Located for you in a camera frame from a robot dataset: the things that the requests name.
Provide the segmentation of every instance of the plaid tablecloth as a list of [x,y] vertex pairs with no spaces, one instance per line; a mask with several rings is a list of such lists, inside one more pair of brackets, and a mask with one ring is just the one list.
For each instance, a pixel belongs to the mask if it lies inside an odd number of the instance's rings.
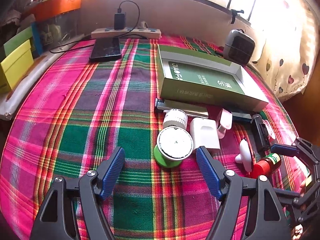
[[[84,46],[93,41],[84,41]],[[153,158],[163,114],[154,113],[158,97],[156,45],[164,44],[215,54],[213,44],[185,37],[123,40],[122,59],[89,64],[92,47],[70,51],[44,74],[21,107],[3,152],[0,169],[0,208],[14,232],[26,240],[52,180],[76,178],[96,169],[115,146],[126,153],[125,167],[103,210],[117,239],[205,239],[219,208],[199,171],[195,156],[174,169]],[[249,69],[269,104],[261,115],[270,121],[279,143],[291,144],[295,128],[273,93]],[[215,119],[220,108],[208,106]],[[233,123],[215,156],[226,168],[246,176],[234,162],[246,127]],[[298,189],[304,179],[294,158],[282,158],[273,175],[279,188]],[[243,228],[246,198],[242,199],[234,239]],[[81,206],[76,204],[82,239],[88,239]]]

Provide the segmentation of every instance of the smartphone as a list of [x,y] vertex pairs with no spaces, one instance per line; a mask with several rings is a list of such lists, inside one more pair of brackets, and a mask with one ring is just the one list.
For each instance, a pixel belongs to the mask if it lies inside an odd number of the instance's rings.
[[89,61],[106,62],[117,60],[121,57],[119,38],[100,38],[96,39]]

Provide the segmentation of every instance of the white plastic toy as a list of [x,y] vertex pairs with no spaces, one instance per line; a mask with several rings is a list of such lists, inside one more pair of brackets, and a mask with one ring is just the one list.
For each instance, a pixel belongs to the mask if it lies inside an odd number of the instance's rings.
[[248,142],[246,139],[243,139],[240,142],[240,153],[236,156],[235,158],[235,162],[236,163],[242,163],[244,166],[244,169],[247,172],[251,172],[252,171],[252,166],[253,166],[253,162],[252,162],[252,156],[251,156],[251,152],[250,152],[250,148],[248,145]]

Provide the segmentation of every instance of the red bottle cap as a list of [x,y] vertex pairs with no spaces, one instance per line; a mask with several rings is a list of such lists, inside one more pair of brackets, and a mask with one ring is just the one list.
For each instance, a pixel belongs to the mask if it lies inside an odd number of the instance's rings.
[[270,165],[265,160],[260,160],[255,165],[253,165],[252,172],[250,173],[250,177],[253,179],[257,179],[260,175],[269,176],[271,173]]

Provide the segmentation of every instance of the gray heater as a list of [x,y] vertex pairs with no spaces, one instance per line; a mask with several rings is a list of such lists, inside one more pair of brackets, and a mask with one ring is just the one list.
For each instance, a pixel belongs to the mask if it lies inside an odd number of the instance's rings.
[[254,40],[243,30],[232,30],[223,49],[223,58],[239,65],[247,65],[255,48]]

